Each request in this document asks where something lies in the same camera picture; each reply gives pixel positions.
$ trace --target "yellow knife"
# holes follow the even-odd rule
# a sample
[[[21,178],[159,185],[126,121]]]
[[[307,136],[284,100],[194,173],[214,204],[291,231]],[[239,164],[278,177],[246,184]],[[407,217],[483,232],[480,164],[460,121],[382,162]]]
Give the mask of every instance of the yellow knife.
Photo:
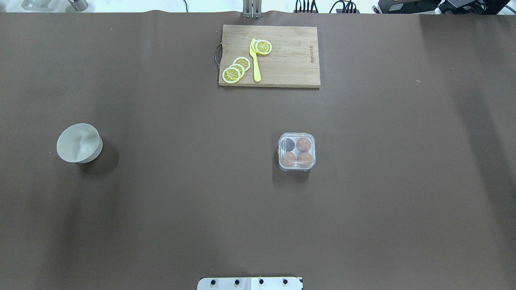
[[[256,39],[253,38],[251,40],[251,44],[249,45],[249,55],[253,58],[253,77],[254,81],[259,83],[262,80],[262,75],[260,74],[260,68],[258,67],[258,59],[256,57],[256,52],[253,50],[253,43]]]

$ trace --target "lime slice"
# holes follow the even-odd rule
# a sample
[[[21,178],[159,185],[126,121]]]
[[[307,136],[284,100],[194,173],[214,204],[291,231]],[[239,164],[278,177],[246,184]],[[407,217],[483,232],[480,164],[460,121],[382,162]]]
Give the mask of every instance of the lime slice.
[[[243,56],[235,58],[235,60],[233,60],[233,63],[237,63],[243,66],[245,71],[249,70],[249,68],[251,67],[251,62],[249,61],[249,58]]]
[[[254,42],[254,51],[256,53],[267,55],[272,51],[272,44],[265,39],[257,39]]]
[[[244,76],[244,74],[246,73],[246,69],[244,68],[244,66],[242,66],[238,63],[234,63],[234,64],[230,65],[229,67],[238,69],[238,71],[240,72],[240,78],[242,78]]]
[[[235,67],[228,67],[222,72],[222,79],[228,84],[234,84],[241,78],[240,71]]]

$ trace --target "wooden cutting board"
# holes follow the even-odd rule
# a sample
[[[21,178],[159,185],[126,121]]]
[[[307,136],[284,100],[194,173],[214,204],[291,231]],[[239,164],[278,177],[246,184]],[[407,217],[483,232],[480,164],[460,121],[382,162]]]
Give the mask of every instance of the wooden cutting board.
[[[253,38],[265,39],[272,44],[270,54],[258,55],[258,67],[262,75],[259,83],[253,79],[253,59],[249,55],[249,44]],[[222,80],[222,72],[239,56],[249,58],[251,68],[237,83],[228,84]],[[319,88],[317,27],[224,25],[219,85]]]

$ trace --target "white bowl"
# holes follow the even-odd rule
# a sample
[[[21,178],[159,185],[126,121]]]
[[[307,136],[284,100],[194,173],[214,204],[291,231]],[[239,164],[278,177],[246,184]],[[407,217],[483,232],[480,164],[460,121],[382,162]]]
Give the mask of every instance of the white bowl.
[[[90,124],[68,127],[57,139],[57,154],[67,162],[87,163],[102,151],[102,138]]]

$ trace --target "white metal plate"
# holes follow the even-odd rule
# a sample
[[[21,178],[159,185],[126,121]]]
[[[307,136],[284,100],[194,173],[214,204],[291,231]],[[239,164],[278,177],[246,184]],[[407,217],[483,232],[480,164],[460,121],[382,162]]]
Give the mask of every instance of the white metal plate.
[[[303,278],[202,278],[197,284],[197,290],[303,290]]]

